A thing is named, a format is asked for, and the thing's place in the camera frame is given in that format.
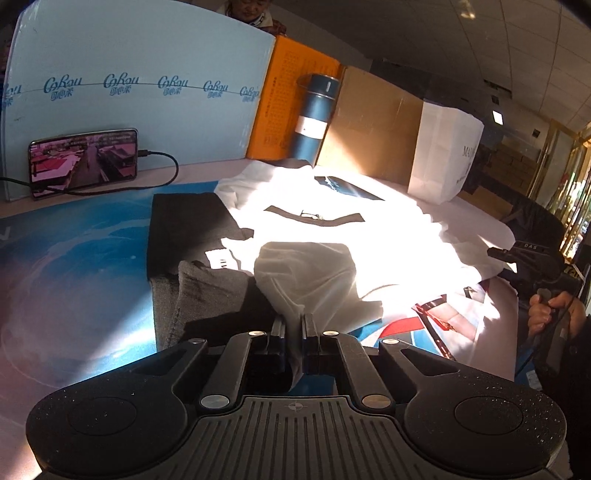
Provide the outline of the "operator right hand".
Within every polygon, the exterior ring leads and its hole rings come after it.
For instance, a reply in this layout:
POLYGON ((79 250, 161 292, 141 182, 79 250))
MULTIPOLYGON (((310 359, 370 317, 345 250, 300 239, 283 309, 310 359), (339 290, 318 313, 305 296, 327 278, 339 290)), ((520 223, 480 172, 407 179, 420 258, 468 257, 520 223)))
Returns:
POLYGON ((570 314, 569 335, 576 337, 584 328, 587 315, 584 304, 568 292, 562 292, 550 300, 543 301, 536 294, 530 299, 528 336, 533 337, 541 333, 551 322, 554 311, 568 309, 570 314))

